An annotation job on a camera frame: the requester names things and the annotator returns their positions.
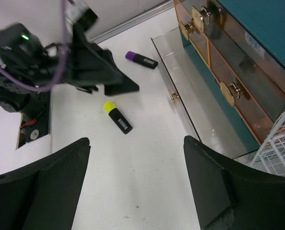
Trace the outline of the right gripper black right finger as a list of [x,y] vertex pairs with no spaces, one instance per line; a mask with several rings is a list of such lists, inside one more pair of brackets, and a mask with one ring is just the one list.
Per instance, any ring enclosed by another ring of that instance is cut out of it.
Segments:
[[191,136],[183,150],[201,229],[285,230],[285,177],[241,164]]

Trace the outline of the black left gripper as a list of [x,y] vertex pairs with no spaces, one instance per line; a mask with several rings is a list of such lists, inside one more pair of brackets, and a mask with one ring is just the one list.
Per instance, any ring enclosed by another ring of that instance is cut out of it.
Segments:
[[[65,83],[72,86],[93,86],[96,84],[115,85],[123,82],[123,75],[117,67],[104,59],[102,51],[96,44],[90,44],[84,34],[82,26],[75,24],[72,27],[72,42],[68,58],[67,27],[64,27],[66,42],[62,44],[63,53],[55,75],[48,85],[38,89],[51,89],[59,83],[66,68]],[[36,72],[40,67],[52,62],[37,36],[33,35],[21,23],[14,23],[0,30],[0,59],[15,71]],[[9,71],[0,67],[0,73],[10,81],[26,89],[37,89],[27,85],[12,76]]]

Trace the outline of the black purple highlighter marker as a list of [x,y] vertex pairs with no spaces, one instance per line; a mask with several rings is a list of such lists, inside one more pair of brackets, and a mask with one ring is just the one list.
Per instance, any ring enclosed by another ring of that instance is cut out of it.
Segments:
[[143,56],[141,54],[138,53],[134,53],[132,51],[128,51],[125,55],[125,58],[127,60],[130,60],[134,63],[137,63],[141,66],[144,66],[146,68],[149,69],[155,69],[158,66],[158,62],[155,60],[152,60],[146,56]]

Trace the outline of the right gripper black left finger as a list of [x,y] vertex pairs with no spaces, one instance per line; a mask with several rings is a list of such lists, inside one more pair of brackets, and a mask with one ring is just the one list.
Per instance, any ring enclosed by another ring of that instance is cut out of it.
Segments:
[[71,229],[89,155],[90,141],[81,138],[0,174],[0,230]]

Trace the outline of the pink yellow highlighter marker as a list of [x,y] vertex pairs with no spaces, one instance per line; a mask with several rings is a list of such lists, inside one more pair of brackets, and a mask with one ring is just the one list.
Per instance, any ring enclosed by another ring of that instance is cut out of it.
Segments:
[[106,102],[103,105],[104,110],[109,115],[109,117],[113,120],[113,122],[117,125],[117,127],[126,135],[132,129],[132,125],[125,118],[125,116],[120,112],[120,110],[116,107],[113,102]]

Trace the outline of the teal drawer organizer box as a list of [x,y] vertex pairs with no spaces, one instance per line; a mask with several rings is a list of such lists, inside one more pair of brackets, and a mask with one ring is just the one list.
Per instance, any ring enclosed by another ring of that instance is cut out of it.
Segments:
[[237,159],[285,110],[285,0],[176,0],[177,27],[154,38],[169,99],[188,132]]

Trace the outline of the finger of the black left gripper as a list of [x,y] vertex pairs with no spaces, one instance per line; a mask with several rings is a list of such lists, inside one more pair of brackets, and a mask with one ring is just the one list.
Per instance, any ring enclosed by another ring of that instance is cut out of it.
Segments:
[[125,74],[122,76],[121,83],[104,86],[104,94],[106,96],[116,96],[125,93],[138,92],[139,90],[139,85],[132,81]]

